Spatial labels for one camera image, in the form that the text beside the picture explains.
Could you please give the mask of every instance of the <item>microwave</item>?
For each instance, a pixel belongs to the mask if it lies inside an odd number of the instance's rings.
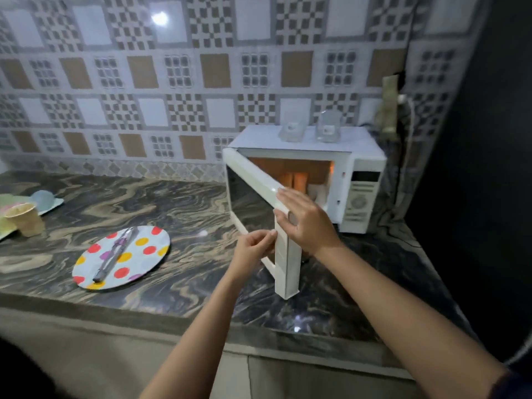
[[[340,232],[364,234],[379,190],[386,156],[364,127],[342,127],[337,143],[315,140],[308,127],[301,142],[279,138],[280,126],[248,126],[223,149],[229,215],[243,234],[276,229],[275,253],[262,263],[287,300],[299,292],[302,249],[277,224],[273,209],[296,218],[277,200],[278,188],[307,194]]]

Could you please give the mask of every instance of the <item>microwave door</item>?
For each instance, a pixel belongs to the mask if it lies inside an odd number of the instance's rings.
[[[276,229],[275,258],[262,260],[275,278],[275,291],[284,299],[299,292],[301,248],[288,238],[276,222],[273,209],[288,215],[288,209],[277,200],[277,189],[283,187],[270,175],[233,148],[223,150],[231,220],[246,234],[257,229]]]

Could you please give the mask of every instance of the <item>paper cup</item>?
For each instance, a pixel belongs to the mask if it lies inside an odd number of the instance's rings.
[[[32,237],[44,231],[44,222],[34,203],[12,207],[4,212],[4,217],[11,221],[25,237]]]

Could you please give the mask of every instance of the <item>hand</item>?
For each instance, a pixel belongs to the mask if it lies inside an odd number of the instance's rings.
[[[259,261],[274,252],[276,238],[276,230],[258,230],[238,237],[233,260],[226,274],[245,282]]]
[[[294,213],[298,223],[291,224],[281,210],[274,209],[277,222],[303,250],[317,256],[324,248],[343,246],[329,216],[309,196],[284,188],[277,190],[277,198]]]

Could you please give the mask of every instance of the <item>marble countertop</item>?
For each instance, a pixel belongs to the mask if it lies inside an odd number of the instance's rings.
[[[229,265],[238,235],[225,187],[214,183],[92,175],[8,172],[0,193],[46,189],[65,200],[46,214],[46,235],[12,234],[0,241],[0,306],[180,335]],[[152,272],[113,291],[90,292],[71,278],[76,259],[103,236],[154,225],[171,238]],[[408,228],[390,221],[384,205],[370,232],[345,242],[379,271],[463,330],[448,291]],[[316,260],[302,265],[300,293],[284,301],[266,269],[238,297],[228,342],[341,361],[399,367],[338,281]]]

